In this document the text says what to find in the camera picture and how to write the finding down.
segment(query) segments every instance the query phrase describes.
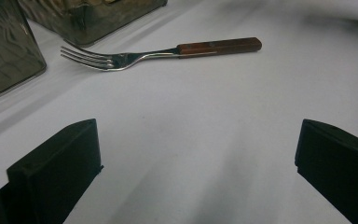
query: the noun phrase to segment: fork tines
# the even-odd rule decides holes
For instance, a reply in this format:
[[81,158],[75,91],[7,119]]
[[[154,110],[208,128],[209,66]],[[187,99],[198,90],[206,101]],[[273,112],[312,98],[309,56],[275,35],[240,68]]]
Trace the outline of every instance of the fork tines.
[[61,47],[62,57],[98,70],[108,71],[115,68],[114,62],[109,55],[90,52],[80,49],[71,43],[69,44],[77,51]]

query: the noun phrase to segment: wooden handle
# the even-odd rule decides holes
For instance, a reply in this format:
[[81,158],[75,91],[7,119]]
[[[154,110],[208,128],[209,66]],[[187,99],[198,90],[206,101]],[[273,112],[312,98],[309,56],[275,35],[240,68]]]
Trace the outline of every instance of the wooden handle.
[[211,42],[191,43],[178,45],[180,58],[212,56],[222,54],[244,53],[258,51],[261,42],[256,37],[243,39],[229,39]]

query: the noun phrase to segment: white surface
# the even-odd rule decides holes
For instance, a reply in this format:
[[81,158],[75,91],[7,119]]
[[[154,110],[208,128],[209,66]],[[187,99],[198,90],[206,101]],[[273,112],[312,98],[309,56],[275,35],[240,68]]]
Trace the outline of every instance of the white surface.
[[169,0],[98,42],[110,53],[258,37],[257,53],[101,73],[60,57],[0,98],[6,168],[63,127],[96,118],[104,169],[67,224],[348,223],[296,172],[302,119],[358,136],[358,0]]

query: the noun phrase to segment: stainless steel fork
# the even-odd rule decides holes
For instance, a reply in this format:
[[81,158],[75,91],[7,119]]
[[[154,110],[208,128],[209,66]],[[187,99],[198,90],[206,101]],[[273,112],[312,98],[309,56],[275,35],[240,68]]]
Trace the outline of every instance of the stainless steel fork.
[[229,39],[211,42],[181,44],[174,49],[164,49],[143,53],[100,54],[81,49],[69,42],[73,49],[61,47],[61,56],[102,71],[121,71],[134,64],[157,58],[192,58],[232,53],[258,51],[261,42],[255,38]]

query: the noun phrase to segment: transparent box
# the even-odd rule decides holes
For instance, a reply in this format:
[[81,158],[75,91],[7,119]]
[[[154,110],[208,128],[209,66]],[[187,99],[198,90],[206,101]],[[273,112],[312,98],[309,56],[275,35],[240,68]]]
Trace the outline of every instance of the transparent box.
[[24,14],[64,39],[81,46],[143,15],[167,5],[168,0],[19,0]]
[[46,67],[19,3],[0,0],[0,95],[44,73]]

